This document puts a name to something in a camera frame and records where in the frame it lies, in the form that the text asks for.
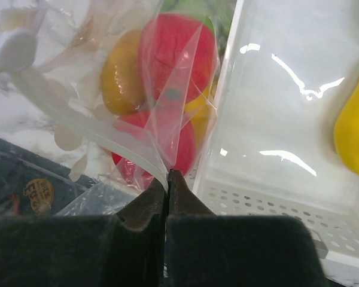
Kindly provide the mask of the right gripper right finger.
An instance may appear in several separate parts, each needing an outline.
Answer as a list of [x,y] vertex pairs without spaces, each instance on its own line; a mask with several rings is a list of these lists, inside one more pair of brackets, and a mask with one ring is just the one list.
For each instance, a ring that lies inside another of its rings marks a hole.
[[289,216],[218,216],[169,174],[171,286],[328,286],[309,230]]

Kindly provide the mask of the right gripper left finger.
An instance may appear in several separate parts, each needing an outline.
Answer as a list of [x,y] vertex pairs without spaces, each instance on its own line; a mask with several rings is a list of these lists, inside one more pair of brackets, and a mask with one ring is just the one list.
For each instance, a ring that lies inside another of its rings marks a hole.
[[159,286],[167,199],[153,181],[114,215],[1,216],[0,286]]

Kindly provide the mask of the red toy apple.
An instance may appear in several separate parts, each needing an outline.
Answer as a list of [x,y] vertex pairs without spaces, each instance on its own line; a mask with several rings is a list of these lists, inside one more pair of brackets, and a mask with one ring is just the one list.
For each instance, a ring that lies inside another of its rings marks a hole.
[[122,115],[113,128],[128,133],[138,142],[156,147],[165,167],[188,174],[197,155],[196,137],[190,117],[174,107],[144,110]]

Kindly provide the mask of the white perforated plastic basket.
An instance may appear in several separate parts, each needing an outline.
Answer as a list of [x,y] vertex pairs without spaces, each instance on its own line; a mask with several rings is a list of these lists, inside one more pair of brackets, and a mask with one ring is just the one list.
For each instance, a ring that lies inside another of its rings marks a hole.
[[359,176],[333,126],[359,79],[359,1],[238,1],[193,191],[218,214],[284,215],[359,268]]

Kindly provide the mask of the yellow toy pear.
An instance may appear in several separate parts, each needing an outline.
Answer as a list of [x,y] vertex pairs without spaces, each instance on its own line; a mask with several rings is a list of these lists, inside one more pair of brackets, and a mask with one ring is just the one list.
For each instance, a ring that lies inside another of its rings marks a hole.
[[185,112],[191,115],[190,121],[194,129],[196,148],[199,148],[203,143],[208,128],[210,114],[215,109],[214,97],[216,88],[216,83],[213,83],[212,86],[207,86],[202,94],[196,99],[185,104]]

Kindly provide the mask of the clear zip top bag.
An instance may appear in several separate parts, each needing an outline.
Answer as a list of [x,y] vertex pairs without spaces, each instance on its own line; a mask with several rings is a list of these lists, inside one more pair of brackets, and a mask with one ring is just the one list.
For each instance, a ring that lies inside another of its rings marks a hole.
[[32,214],[115,213],[188,174],[216,118],[235,1],[0,1],[0,140],[68,168],[16,176]]

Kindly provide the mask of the yellow orange toy lemon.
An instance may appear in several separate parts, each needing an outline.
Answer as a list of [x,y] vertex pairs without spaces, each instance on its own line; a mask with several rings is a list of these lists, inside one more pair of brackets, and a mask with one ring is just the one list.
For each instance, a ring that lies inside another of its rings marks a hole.
[[115,115],[136,112],[146,101],[138,71],[138,44],[141,31],[124,33],[112,48],[101,72],[104,105]]

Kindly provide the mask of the red toy pomegranate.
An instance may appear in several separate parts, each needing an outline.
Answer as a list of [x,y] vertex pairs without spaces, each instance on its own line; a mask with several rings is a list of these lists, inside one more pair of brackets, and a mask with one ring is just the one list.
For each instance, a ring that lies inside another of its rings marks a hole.
[[216,65],[215,33],[207,16],[160,13],[141,32],[139,76],[155,100],[190,103],[207,88]]

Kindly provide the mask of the green toy watermelon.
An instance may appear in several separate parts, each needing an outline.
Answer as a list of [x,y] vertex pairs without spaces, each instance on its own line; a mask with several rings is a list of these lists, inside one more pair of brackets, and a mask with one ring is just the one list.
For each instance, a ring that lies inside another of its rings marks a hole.
[[161,12],[177,12],[202,21],[210,19],[219,33],[227,33],[233,17],[236,1],[163,1]]

